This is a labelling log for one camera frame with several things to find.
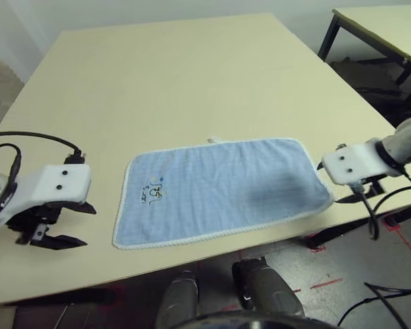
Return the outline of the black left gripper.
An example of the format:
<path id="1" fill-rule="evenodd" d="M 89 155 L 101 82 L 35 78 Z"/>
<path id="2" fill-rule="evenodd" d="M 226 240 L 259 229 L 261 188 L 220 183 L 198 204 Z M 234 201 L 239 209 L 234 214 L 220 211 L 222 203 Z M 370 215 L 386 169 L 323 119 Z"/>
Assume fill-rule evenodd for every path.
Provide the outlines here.
<path id="1" fill-rule="evenodd" d="M 73 249 L 83 247 L 87 242 L 67 235 L 49 236 L 49 226 L 56 224 L 61 209 L 66 208 L 75 212 L 95 215 L 97 211 L 88 202 L 51 202 L 34 206 L 13 216 L 6 226 L 18 232 L 16 244 L 32 245 L 52 250 Z"/>

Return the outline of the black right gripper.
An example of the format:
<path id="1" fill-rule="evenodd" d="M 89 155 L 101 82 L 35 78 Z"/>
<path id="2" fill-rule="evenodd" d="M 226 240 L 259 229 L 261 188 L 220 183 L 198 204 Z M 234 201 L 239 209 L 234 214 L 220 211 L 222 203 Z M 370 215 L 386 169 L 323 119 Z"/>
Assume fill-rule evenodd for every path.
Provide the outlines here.
<path id="1" fill-rule="evenodd" d="M 323 163 L 320 162 L 317 165 L 316 170 L 323 169 Z M 383 180 L 386 177 L 385 174 L 381 175 L 376 175 L 372 176 L 369 178 L 364 178 L 362 179 L 362 184 L 364 186 L 368 185 L 368 189 L 366 190 L 366 194 L 384 194 L 386 191 L 384 190 L 384 187 L 381 185 L 380 181 Z M 349 195 L 340 199 L 336 200 L 336 203 L 358 203 L 361 202 L 362 198 L 359 195 L 353 194 Z"/>

